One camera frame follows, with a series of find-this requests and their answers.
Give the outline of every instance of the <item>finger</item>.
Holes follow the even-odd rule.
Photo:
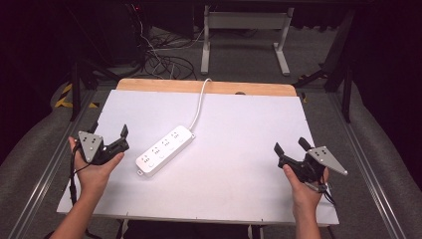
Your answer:
[[[104,164],[104,169],[107,171],[107,173],[111,173],[115,169],[115,167],[121,162],[123,157],[124,153],[120,152],[114,158]]]
[[[324,180],[325,182],[328,182],[328,175],[329,175],[329,173],[328,173],[328,168],[326,167],[326,168],[323,170],[323,180]]]
[[[301,187],[302,183],[298,180],[298,177],[295,175],[291,167],[285,164],[283,166],[283,171],[285,172],[286,178],[293,189]]]
[[[71,145],[71,152],[72,152],[74,150],[75,145],[76,145],[75,139],[72,136],[69,136],[68,141],[69,141],[69,144]]]

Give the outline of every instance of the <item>wooden table edge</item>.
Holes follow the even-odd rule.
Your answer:
[[[203,81],[122,79],[116,89],[120,91],[200,93]],[[296,97],[293,86],[282,84],[208,82],[208,94],[239,94],[252,96]]]

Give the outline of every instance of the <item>white power strip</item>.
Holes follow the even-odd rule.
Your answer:
[[[161,167],[176,156],[195,138],[186,127],[180,125],[136,159],[139,175],[153,176]]]

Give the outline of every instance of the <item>wire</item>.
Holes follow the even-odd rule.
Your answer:
[[[171,77],[173,76],[173,72],[174,72],[174,63],[173,63],[173,67],[171,68],[170,80],[171,80]]]
[[[196,42],[198,42],[198,40],[201,37],[201,35],[202,35],[203,32],[204,32],[204,29],[202,29],[202,31],[199,33],[199,35],[195,39],[195,41],[193,41],[193,43],[190,44],[189,46],[186,46],[186,47],[185,46],[182,46],[182,47],[174,47],[174,48],[157,48],[157,49],[154,49],[153,51],[168,51],[168,50],[179,50],[179,49],[187,49],[187,48],[190,48],[193,45],[195,45]]]
[[[331,227],[327,226],[326,229],[328,229],[329,235],[331,236],[332,239],[335,239],[334,233],[332,233]]]
[[[202,85],[202,90],[201,90],[201,95],[199,96],[199,103],[198,103],[198,109],[196,111],[196,116],[195,116],[195,119],[193,120],[192,124],[190,125],[189,130],[193,129],[193,127],[195,126],[196,120],[198,119],[199,113],[201,111],[202,96],[204,94],[204,89],[205,89],[205,85],[207,84],[207,82],[212,82],[212,80],[208,78],[207,80],[205,80],[204,84]]]
[[[180,57],[174,57],[174,56],[159,56],[158,55],[158,58],[160,59],[161,64],[157,62],[156,58],[153,55],[148,54],[148,58],[146,60],[148,64],[145,65],[144,71],[148,73],[149,75],[163,79],[159,75],[164,74],[165,72],[171,75],[171,70],[174,64],[174,69],[172,70],[173,74],[171,76],[171,79],[184,80],[184,79],[188,79],[190,76],[193,75],[195,80],[197,80],[196,74],[194,72],[194,66],[188,60],[184,58],[180,58]],[[183,74],[182,69],[187,69],[189,70],[189,72],[186,74]]]
[[[84,167],[82,167],[82,168],[80,168],[80,169],[76,170],[76,171],[75,171],[75,174],[77,174],[78,172],[82,171],[83,169],[87,168],[87,167],[88,167],[88,166],[90,166],[90,165],[91,165],[91,164],[89,163],[89,164],[85,165]]]
[[[318,181],[318,184],[319,185],[323,185],[323,184],[325,184],[325,179],[323,178],[323,175],[322,175],[322,181],[321,180],[319,180]],[[327,191],[327,190],[325,190],[324,192],[323,192],[323,196],[325,197],[325,199],[328,201],[328,202],[330,202],[333,206],[335,206],[335,201],[334,201],[334,199],[332,198],[332,196],[329,194],[329,192]]]

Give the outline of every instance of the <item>white cable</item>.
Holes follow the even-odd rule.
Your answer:
[[[207,84],[207,82],[212,82],[212,80],[208,78],[207,80],[205,80],[204,84],[202,85],[202,90],[201,90],[201,95],[199,96],[199,103],[198,103],[198,109],[196,111],[196,116],[195,116],[195,119],[193,120],[192,124],[190,125],[189,130],[192,130],[193,126],[196,123],[196,120],[198,119],[199,112],[201,111],[202,96],[204,94],[204,89],[205,89],[205,85]]]
[[[132,7],[132,9],[133,9],[133,11],[134,12],[136,12],[136,9],[135,9],[135,7],[133,6],[133,4],[130,4],[131,5],[131,7]],[[160,76],[158,76],[158,75],[154,75],[154,72],[155,72],[155,70],[158,68],[158,66],[162,66],[162,63],[161,63],[161,60],[159,59],[159,57],[158,57],[158,55],[155,53],[155,49],[154,49],[154,47],[152,47],[152,44],[148,41],[148,39],[146,39],[144,36],[143,36],[143,24],[142,24],[142,21],[140,21],[140,19],[139,19],[139,16],[136,14],[136,16],[137,16],[137,20],[139,21],[139,24],[140,24],[140,37],[143,39],[143,40],[145,40],[146,41],[146,43],[149,45],[149,47],[152,49],[152,50],[149,50],[148,52],[152,52],[152,54],[155,56],[155,58],[157,59],[157,61],[159,62],[159,64],[157,65],[157,66],[155,66],[155,68],[154,68],[154,71],[152,72],[152,75],[153,76],[155,76],[155,77],[157,77],[157,78],[160,78],[160,79],[163,79],[162,77],[160,77]]]
[[[202,33],[204,32],[204,29],[202,29],[202,31],[199,33],[199,36],[196,38],[196,40],[195,41],[193,41],[193,43],[192,44],[190,44],[189,46],[186,46],[186,47],[179,47],[179,48],[158,48],[158,49],[153,49],[153,50],[151,50],[151,51],[154,51],[154,52],[158,52],[158,51],[169,51],[169,50],[178,50],[178,49],[187,49],[187,48],[190,48],[190,47],[192,47],[196,42],[198,42],[198,40],[199,40],[199,37],[201,37],[201,35],[202,35]]]

